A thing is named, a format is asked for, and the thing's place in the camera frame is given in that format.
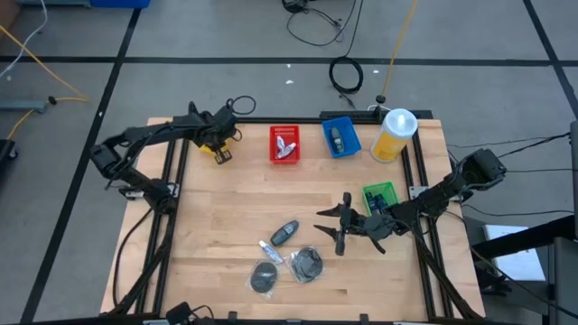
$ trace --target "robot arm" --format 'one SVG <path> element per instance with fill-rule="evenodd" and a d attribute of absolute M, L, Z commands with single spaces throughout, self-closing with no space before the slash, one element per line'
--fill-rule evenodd
<path fill-rule="evenodd" d="M 217 163 L 222 164 L 232 159 L 230 152 L 222 148 L 225 140 L 235 136 L 236 122 L 237 118 L 229 104 L 212 115 L 207 111 L 199 113 L 191 102 L 186 116 L 175 116 L 172 122 L 159 125 L 130 127 L 122 134 L 94 145 L 90 148 L 90 159 L 104 178 L 109 181 L 125 181 L 131 189 L 141 190 L 144 199 L 155 211 L 170 213 L 174 209 L 171 190 L 164 181 L 149 179 L 132 167 L 138 154 L 147 145 L 186 139 L 199 147 L 209 147 L 216 154 Z M 117 146 L 126 148 L 124 156 L 117 152 Z"/>

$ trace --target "clear plastic bag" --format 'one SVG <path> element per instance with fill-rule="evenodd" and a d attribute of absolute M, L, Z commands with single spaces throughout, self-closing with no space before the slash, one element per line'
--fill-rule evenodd
<path fill-rule="evenodd" d="M 279 277 L 277 265 L 270 260 L 258 260 L 245 286 L 265 299 L 270 299 Z"/>
<path fill-rule="evenodd" d="M 304 247 L 285 259 L 295 281 L 309 283 L 323 272 L 323 260 L 315 247 Z"/>

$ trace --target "blue basket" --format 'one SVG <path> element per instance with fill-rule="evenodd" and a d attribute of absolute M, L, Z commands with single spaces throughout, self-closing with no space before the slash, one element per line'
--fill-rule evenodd
<path fill-rule="evenodd" d="M 94 7 L 106 8 L 146 8 L 151 0 L 90 0 Z"/>
<path fill-rule="evenodd" d="M 355 133 L 353 122 L 351 122 L 349 116 L 324 121 L 322 126 L 323 132 L 325 133 L 325 139 L 327 139 L 327 145 L 329 146 L 329 150 L 331 151 L 333 158 L 352 155 L 361 150 L 361 144 L 359 143 L 358 135 Z M 343 147 L 345 149 L 343 153 L 336 153 L 333 149 L 333 144 L 331 144 L 331 128 L 334 126 L 340 130 L 341 138 L 343 138 Z"/>

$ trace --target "black disc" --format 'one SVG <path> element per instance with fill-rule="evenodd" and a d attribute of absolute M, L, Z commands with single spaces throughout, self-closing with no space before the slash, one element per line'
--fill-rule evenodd
<path fill-rule="evenodd" d="M 277 280 L 277 268 L 273 263 L 263 262 L 257 265 L 251 275 L 251 288 L 258 293 L 267 293 Z"/>
<path fill-rule="evenodd" d="M 323 261 L 315 249 L 306 247 L 293 259 L 291 267 L 300 282 L 308 283 L 321 274 Z"/>

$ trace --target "wire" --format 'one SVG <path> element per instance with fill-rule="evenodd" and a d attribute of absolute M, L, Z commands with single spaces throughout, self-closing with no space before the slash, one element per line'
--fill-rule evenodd
<path fill-rule="evenodd" d="M 549 143 L 549 142 L 552 141 L 552 140 L 559 139 L 559 138 L 563 138 L 563 137 L 566 137 L 566 136 L 568 136 L 568 135 L 570 135 L 570 132 L 567 132 L 567 133 L 562 134 L 562 135 L 550 136 L 550 137 L 548 137 L 548 138 L 546 138 L 546 139 L 544 139 L 544 140 L 542 140 L 542 141 L 536 142 L 535 144 L 526 145 L 526 146 L 523 146 L 523 147 L 518 148 L 518 149 L 516 149 L 516 150 L 512 150 L 512 151 L 509 152 L 509 153 L 504 153 L 504 154 L 502 154 L 502 155 L 499 155 L 498 158 L 502 158 L 502 157 L 505 157 L 505 156 L 507 156 L 507 155 L 511 155 L 511 154 L 513 154 L 513 153 L 519 153 L 519 152 L 521 152 L 521 151 L 523 151 L 523 150 L 526 150 L 527 148 L 535 147 L 535 146 L 540 145 L 540 144 Z"/>
<path fill-rule="evenodd" d="M 357 0 L 353 3 L 353 6 L 351 7 L 351 13 L 353 13 L 353 9 L 355 8 L 356 2 L 357 2 Z M 359 19 L 361 17 L 361 10 L 363 9 L 363 3 L 364 3 L 364 0 L 361 0 L 361 3 L 359 4 L 358 17 L 357 17 L 357 20 L 355 22 L 355 28 L 353 29 L 353 35 L 351 36 L 351 42 L 350 42 L 349 48 L 347 49 L 345 54 L 333 59 L 329 65 L 329 80 L 331 81 L 331 84 L 340 93 L 340 98 L 347 101 L 347 103 L 350 105 L 350 107 L 352 107 L 355 110 L 358 110 L 358 109 L 355 107 L 353 100 L 351 100 L 351 98 L 349 98 L 346 94 L 357 94 L 358 91 L 361 89 L 361 86 L 363 86 L 363 69 L 361 68 L 359 63 L 357 63 L 355 60 L 348 58 L 348 55 L 350 55 L 351 49 L 353 48 L 353 42 L 355 42 L 355 36 L 358 33 Z M 333 77 L 333 69 L 335 69 L 335 64 L 337 64 L 341 61 L 346 61 L 347 63 L 352 65 L 353 68 L 355 69 L 355 71 L 358 73 L 358 83 L 353 88 L 344 88 L 342 85 L 337 83 L 337 81 Z"/>
<path fill-rule="evenodd" d="M 448 153 L 450 154 L 450 156 L 452 157 L 452 159 L 457 163 L 459 160 L 455 157 L 455 155 L 453 155 L 453 153 L 448 149 Z"/>
<path fill-rule="evenodd" d="M 193 313 L 194 315 L 196 315 L 196 314 L 195 314 L 195 311 L 198 311 L 198 310 L 203 309 L 203 308 L 206 308 L 206 309 L 209 311 L 210 317 L 214 320 L 214 319 L 215 319 L 215 314 L 213 314 L 213 310 L 212 310 L 209 306 L 207 306 L 207 305 L 201 305 L 201 306 L 193 309 L 193 310 L 192 310 L 192 313 Z"/>
<path fill-rule="evenodd" d="M 243 98 L 250 99 L 250 100 L 253 102 L 253 107 L 252 107 L 251 109 L 249 109 L 247 112 L 238 112 L 238 111 L 236 111 L 235 108 L 234 108 L 235 103 L 237 103 L 238 100 L 243 99 Z M 235 98 L 235 99 L 232 99 L 232 98 L 227 99 L 227 102 L 225 102 L 225 106 L 227 106 L 228 108 L 230 108 L 230 109 L 233 111 L 233 113 L 235 113 L 235 114 L 237 114 L 237 115 L 249 115 L 249 114 L 255 112 L 255 109 L 256 109 L 256 101 L 255 101 L 254 98 L 252 98 L 252 97 L 249 96 L 249 95 L 243 95 L 243 96 L 239 96 L 239 97 L 237 97 L 237 98 Z"/>
<path fill-rule="evenodd" d="M 383 95 L 383 97 L 386 96 L 387 88 L 389 87 L 389 80 L 391 79 L 391 72 L 394 69 L 394 60 L 396 59 L 397 51 L 399 50 L 399 46 L 401 45 L 402 40 L 404 40 L 404 36 L 406 36 L 406 29 L 407 29 L 407 26 L 409 25 L 409 21 L 412 19 L 412 16 L 414 15 L 414 11 L 415 11 L 416 6 L 417 6 L 417 0 L 414 0 L 412 2 L 411 9 L 409 9 L 409 14 L 407 14 L 406 21 L 404 22 L 404 26 L 402 27 L 401 32 L 399 33 L 399 36 L 397 37 L 396 47 L 394 47 L 394 52 L 391 55 L 391 60 L 389 60 L 389 69 L 387 69 L 386 84 L 383 86 L 383 91 L 381 92 L 381 95 Z"/>
<path fill-rule="evenodd" d="M 334 20 L 333 18 L 329 17 L 326 13 L 324 13 L 321 10 L 318 9 L 314 9 L 314 8 L 309 8 L 306 5 L 303 6 L 303 10 L 293 13 L 291 14 L 291 16 L 289 17 L 289 19 L 287 19 L 287 25 L 285 26 L 287 31 L 297 40 L 304 42 L 306 44 L 312 45 L 312 46 L 317 46 L 317 47 L 323 47 L 323 46 L 327 46 L 333 42 L 342 42 L 341 41 L 337 41 L 337 39 L 340 37 L 340 35 L 343 34 L 343 31 L 345 30 L 345 28 L 347 27 L 348 23 L 350 22 L 351 16 L 353 15 L 353 11 L 355 9 L 355 4 L 357 3 L 358 0 L 353 0 L 353 5 L 351 6 L 351 10 L 350 10 L 350 15 L 347 17 L 347 20 L 345 21 L 345 23 L 343 24 L 343 27 L 340 28 L 340 23 L 336 20 Z M 335 35 L 335 37 L 333 37 L 330 41 L 328 42 L 323 42 L 323 43 L 315 43 L 315 42 L 309 42 L 306 41 L 305 39 L 297 36 L 290 28 L 291 25 L 291 21 L 293 20 L 293 18 L 298 15 L 299 13 L 304 13 L 304 14 L 308 14 L 310 11 L 313 11 L 315 13 L 317 13 L 318 15 L 320 15 L 324 20 L 326 20 L 328 23 L 330 23 L 331 25 L 333 25 L 334 27 L 336 27 L 339 31 L 337 32 L 337 34 Z"/>
<path fill-rule="evenodd" d="M 48 69 L 48 67 L 46 67 L 46 65 L 44 65 L 44 63 L 42 63 L 42 61 L 40 61 L 40 59 L 38 59 L 34 53 L 32 53 L 31 51 L 29 51 L 26 46 L 24 46 L 24 44 L 20 43 L 20 41 L 18 41 L 10 32 L 8 32 L 3 25 L 0 25 L 0 31 L 4 32 L 12 41 L 14 41 L 16 44 L 18 44 L 23 50 L 26 51 L 26 53 L 28 53 L 28 55 L 30 55 L 38 64 L 40 64 L 40 66 L 46 70 L 46 72 L 48 72 L 53 78 L 55 78 L 56 80 L 58 80 L 62 85 L 66 86 L 68 89 L 72 90 L 72 92 L 74 92 L 75 94 L 77 94 L 80 98 L 86 99 L 88 101 L 89 97 L 84 95 L 81 91 L 79 91 L 78 89 L 74 88 L 73 86 L 71 86 L 68 82 L 64 81 L 61 77 L 59 77 L 56 73 L 52 72 L 52 70 Z"/>
<path fill-rule="evenodd" d="M 120 246 L 118 247 L 117 260 L 115 261 L 115 273 L 113 274 L 113 278 L 112 278 L 112 302 L 115 304 L 115 307 L 118 306 L 117 278 L 118 278 L 118 267 L 120 266 L 120 256 L 123 254 L 123 249 L 125 248 L 125 244 L 126 244 L 126 241 L 128 240 L 128 238 L 133 234 L 133 232 L 135 232 L 135 230 L 140 225 L 143 224 L 143 222 L 145 222 L 146 217 L 148 217 L 152 211 L 153 211 L 153 208 L 150 208 L 148 211 L 146 211 L 146 213 L 138 221 L 136 221 L 135 225 L 132 228 L 130 228 L 130 230 L 128 230 L 125 238 L 123 238 L 123 241 L 120 243 Z"/>
<path fill-rule="evenodd" d="M 484 212 L 478 208 L 475 208 L 473 206 L 471 206 L 470 204 L 464 204 L 461 206 L 462 208 L 470 208 L 473 209 L 474 211 L 478 211 L 479 213 L 483 214 L 483 215 L 487 215 L 487 216 L 492 216 L 492 217 L 509 217 L 509 216 L 535 216 L 535 215 L 542 215 L 542 214 L 550 214 L 550 213 L 574 213 L 573 211 L 570 210 L 550 210 L 550 211 L 540 211 L 540 212 L 524 212 L 524 213 L 504 213 L 504 214 L 498 214 L 498 213 L 489 213 L 489 212 Z"/>
<path fill-rule="evenodd" d="M 488 265 L 489 267 L 491 267 L 492 269 L 494 269 L 497 272 L 500 272 L 502 275 L 504 275 L 505 277 L 508 278 L 508 280 L 510 280 L 513 284 L 517 285 L 520 289 L 524 290 L 525 292 L 529 293 L 531 296 L 533 296 L 534 298 L 538 299 L 539 301 L 547 304 L 548 306 L 561 311 L 563 313 L 565 313 L 566 315 L 573 317 L 575 319 L 578 319 L 578 314 L 575 314 L 571 311 L 568 311 L 566 308 L 559 306 L 556 303 L 552 303 L 549 302 L 548 300 L 540 297 L 539 295 L 535 294 L 533 291 L 531 291 L 530 289 L 526 288 L 526 286 L 520 284 L 518 281 L 514 280 L 511 276 L 507 275 L 506 273 L 504 273 L 504 271 L 500 270 L 497 266 L 495 266 L 492 262 L 490 262 L 488 259 L 486 259 L 484 256 L 482 256 L 480 253 L 478 253 L 472 246 L 470 246 L 470 250 L 471 252 L 476 255 L 483 263 L 485 263 L 486 265 Z"/>
<path fill-rule="evenodd" d="M 84 98 L 74 98 L 74 97 L 60 97 L 60 98 L 55 98 L 57 101 L 66 101 L 66 100 L 75 100 L 75 101 L 82 101 L 82 102 L 86 102 L 87 100 Z M 26 114 L 24 114 L 22 117 L 20 117 L 20 119 L 14 124 L 14 126 L 12 127 L 12 130 L 10 131 L 10 133 L 8 134 L 8 136 L 6 137 L 6 139 L 10 140 L 13 138 L 14 134 L 16 133 L 16 130 L 18 130 L 18 127 L 20 127 L 20 125 L 22 124 L 22 122 L 24 122 L 24 120 L 26 120 L 26 118 L 28 118 L 35 109 L 31 109 L 28 112 L 26 112 Z"/>
<path fill-rule="evenodd" d="M 447 146 L 465 149 L 465 148 L 475 148 L 475 147 L 484 146 L 484 145 L 515 144 L 515 143 L 532 141 L 532 140 L 544 140 L 544 139 L 547 139 L 549 137 L 551 137 L 551 136 L 536 136 L 536 137 L 531 137 L 531 138 L 527 138 L 527 139 L 507 140 L 507 141 L 502 141 L 502 142 L 486 143 L 486 144 L 469 144 L 469 145 L 447 144 Z"/>
<path fill-rule="evenodd" d="M 30 116 L 30 114 L 32 114 L 34 112 L 34 109 L 29 110 L 28 112 L 26 112 L 26 114 L 24 114 L 24 116 L 20 117 L 20 119 L 18 120 L 18 122 L 16 122 L 16 124 L 12 127 L 12 131 L 10 131 L 10 133 L 8 134 L 8 136 L 6 137 L 8 140 L 12 139 L 12 137 L 14 136 L 14 134 L 16 133 L 16 130 L 18 129 L 18 127 L 20 126 L 20 124 L 22 122 L 24 122 L 24 120 L 26 118 L 28 118 L 28 116 Z"/>
<path fill-rule="evenodd" d="M 40 3 L 42 5 L 42 12 L 44 13 L 44 21 L 42 22 L 42 24 L 40 26 L 38 26 L 38 28 L 36 28 L 33 32 L 31 32 L 30 35 L 28 35 L 28 37 L 26 37 L 26 40 L 24 40 L 24 44 L 20 48 L 20 52 L 18 53 L 18 56 L 16 57 L 16 59 L 14 59 L 12 61 L 12 63 L 10 63 L 10 65 L 8 65 L 2 71 L 2 73 L 0 73 L 0 78 L 2 78 L 6 72 L 11 70 L 14 67 L 14 65 L 16 64 L 16 62 L 18 62 L 20 60 L 20 58 L 22 58 L 22 55 L 24 54 L 24 46 L 26 46 L 26 44 L 28 44 L 28 42 L 32 39 L 32 37 L 34 35 L 36 35 L 42 28 L 44 28 L 44 26 L 48 22 L 48 13 L 46 12 L 46 5 L 44 4 L 44 0 L 40 0 Z"/>
<path fill-rule="evenodd" d="M 508 172 L 566 172 L 566 171 L 578 172 L 577 169 L 573 169 L 573 168 L 552 168 L 552 169 L 528 170 L 528 171 L 511 171 L 511 170 L 508 170 Z"/>

